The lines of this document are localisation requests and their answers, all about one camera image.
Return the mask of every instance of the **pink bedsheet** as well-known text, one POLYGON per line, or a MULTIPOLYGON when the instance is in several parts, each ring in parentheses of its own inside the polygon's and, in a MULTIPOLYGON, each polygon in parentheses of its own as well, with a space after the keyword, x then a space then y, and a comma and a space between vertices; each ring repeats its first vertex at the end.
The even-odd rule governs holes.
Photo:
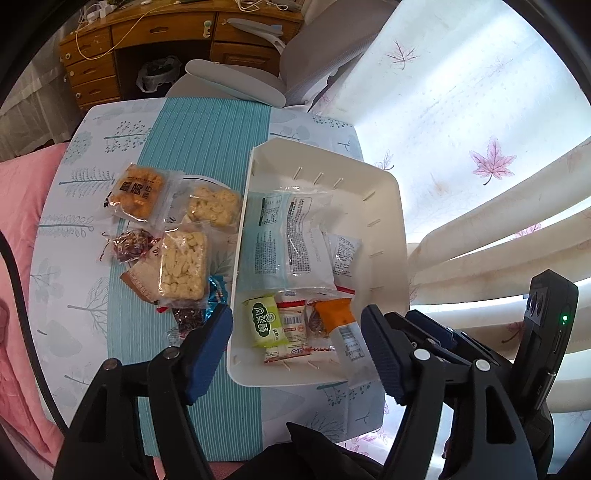
MULTIPOLYGON (((0 163, 0 230, 17 261, 28 303, 29 274, 37 225, 67 144, 43 148, 0 163)), ((12 287, 0 262, 0 416, 37 452, 55 463, 63 437, 47 418, 35 385, 14 303, 12 287)))

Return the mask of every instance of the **desk drawer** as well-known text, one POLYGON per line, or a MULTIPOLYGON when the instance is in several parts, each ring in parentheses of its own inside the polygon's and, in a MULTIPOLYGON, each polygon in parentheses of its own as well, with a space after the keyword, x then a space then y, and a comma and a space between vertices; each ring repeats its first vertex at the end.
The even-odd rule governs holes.
POLYGON ((217 15, 216 31, 214 34, 215 41, 229 41, 233 43, 248 43, 250 45, 262 45, 270 47, 271 44, 261 37, 257 37, 252 33, 247 33, 238 30, 229 23, 226 23, 228 18, 244 18, 245 20, 252 20, 253 22, 264 23, 266 25, 281 25, 283 35, 279 37, 283 42, 289 42, 296 36, 300 25, 298 23, 289 22, 287 20, 280 20, 278 18, 263 17, 261 15, 248 14, 233 14, 228 12, 220 12, 217 15))
POLYGON ((243 65, 279 75, 279 52, 275 48, 214 42, 209 58, 225 65, 243 65))
POLYGON ((66 68, 70 85, 76 86, 81 83, 91 82, 104 77, 111 77, 115 74, 113 55, 105 55, 98 60, 82 60, 66 68))
POLYGON ((117 85, 117 78, 113 75, 112 77, 73 86, 72 92, 74 92, 78 105, 84 105, 85 103, 118 97, 119 86, 117 85))
MULTIPOLYGON (((96 57, 111 48, 111 36, 108 28, 101 28, 92 33, 78 36, 78 45, 80 51, 87 57, 96 57)), ((70 40, 68 43, 60 45, 61 60, 64 65, 72 65, 77 61, 84 60, 84 57, 78 52, 76 40, 70 40)))
MULTIPOLYGON (((136 20, 113 25, 113 44, 133 27, 136 20)), ((151 15, 143 18, 117 48, 172 40, 204 40, 210 38, 213 27, 211 13, 181 13, 151 15)))

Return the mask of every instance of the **black cable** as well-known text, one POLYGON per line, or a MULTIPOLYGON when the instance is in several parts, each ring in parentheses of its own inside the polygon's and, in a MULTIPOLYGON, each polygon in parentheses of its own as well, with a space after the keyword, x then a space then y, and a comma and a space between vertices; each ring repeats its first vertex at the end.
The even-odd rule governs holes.
POLYGON ((41 395, 43 396, 43 400, 45 400, 47 408, 53 417, 53 421, 65 435, 68 431, 68 427, 61 416, 60 410, 57 408, 56 402, 53 400, 53 395, 51 395, 49 387, 47 386, 47 381, 45 380, 45 375, 43 375, 43 370, 41 369, 41 364, 39 363, 39 357, 37 356, 37 351, 35 350, 35 344, 33 343, 33 336, 31 334, 31 327, 29 325, 29 317, 27 315, 27 304, 25 303, 25 296, 22 292, 21 278, 18 274, 17 262, 14 260, 14 255, 12 254, 10 244, 6 240, 6 237, 4 237, 2 231, 0 231, 0 252, 2 253, 4 263, 6 263, 8 275, 10 276, 12 292, 14 293, 14 302, 17 305, 18 321, 21 324, 22 338, 25 341, 27 355, 29 357, 29 361, 31 362, 31 367, 33 368, 37 385, 39 386, 39 390, 41 390, 41 395))

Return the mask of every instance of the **green snack package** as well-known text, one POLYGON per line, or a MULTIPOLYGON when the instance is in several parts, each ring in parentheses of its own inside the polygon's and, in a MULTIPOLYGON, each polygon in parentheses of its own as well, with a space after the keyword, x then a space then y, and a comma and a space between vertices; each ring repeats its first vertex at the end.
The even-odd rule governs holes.
POLYGON ((247 300, 245 304, 255 346, 270 348, 288 343, 273 297, 247 300))

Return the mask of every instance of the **barcode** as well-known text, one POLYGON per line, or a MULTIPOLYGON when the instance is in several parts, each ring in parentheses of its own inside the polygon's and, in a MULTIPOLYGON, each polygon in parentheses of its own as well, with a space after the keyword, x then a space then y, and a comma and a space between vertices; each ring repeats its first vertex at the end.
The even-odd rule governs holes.
POLYGON ((349 325, 342 326, 339 331, 343 338, 343 343, 345 344, 345 355, 347 355, 352 362, 365 357, 361 345, 355 338, 353 332, 351 332, 349 325))
POLYGON ((300 315, 295 315, 293 317, 283 317, 283 325, 293 325, 295 323, 301 323, 300 315))

